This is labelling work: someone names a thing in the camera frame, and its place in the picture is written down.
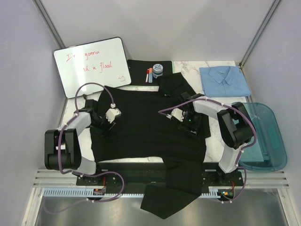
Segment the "black long sleeve shirt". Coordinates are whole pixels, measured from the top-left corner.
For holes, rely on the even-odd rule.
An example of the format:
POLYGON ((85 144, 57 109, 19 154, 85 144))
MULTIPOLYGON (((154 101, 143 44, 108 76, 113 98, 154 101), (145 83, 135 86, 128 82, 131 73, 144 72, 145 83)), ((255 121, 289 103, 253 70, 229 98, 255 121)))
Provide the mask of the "black long sleeve shirt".
POLYGON ((181 94, 195 94, 181 73, 163 75, 158 91, 128 91, 108 88, 98 99, 97 114, 102 116, 115 102, 121 111, 108 136, 91 128, 91 148, 96 161, 123 158, 160 157, 166 167, 166 185, 148 185, 141 209, 166 219, 201 195, 209 120, 200 116, 197 135, 179 129, 160 110, 181 103, 181 94))

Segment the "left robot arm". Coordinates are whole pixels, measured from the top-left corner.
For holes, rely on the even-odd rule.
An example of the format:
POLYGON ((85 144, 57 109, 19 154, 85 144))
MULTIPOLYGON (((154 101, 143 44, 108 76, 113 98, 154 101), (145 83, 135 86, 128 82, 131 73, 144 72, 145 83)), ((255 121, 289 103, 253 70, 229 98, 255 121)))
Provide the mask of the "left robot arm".
POLYGON ((82 156, 79 135, 87 128, 98 130, 102 136, 108 135, 115 120, 121 116, 121 111, 111 104, 105 114, 98 115, 97 106, 97 101, 89 99, 84 108, 77 109, 63 126, 45 132, 46 169, 86 176, 93 185, 103 181, 103 173, 96 169, 96 162, 82 156))

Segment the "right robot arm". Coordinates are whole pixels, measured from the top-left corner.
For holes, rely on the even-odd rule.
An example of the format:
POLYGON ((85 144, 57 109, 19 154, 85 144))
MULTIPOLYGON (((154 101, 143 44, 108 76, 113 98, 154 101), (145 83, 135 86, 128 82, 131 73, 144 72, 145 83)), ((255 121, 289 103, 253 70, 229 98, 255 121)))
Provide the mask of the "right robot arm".
POLYGON ((180 95, 184 104, 179 112, 179 128, 193 136, 204 131, 201 129, 203 116, 216 119, 224 142, 224 150, 215 174, 216 182, 227 185, 238 170, 238 162, 243 148, 256 136, 250 116, 241 102, 232 105, 209 99, 202 94, 190 96, 187 92, 180 95))

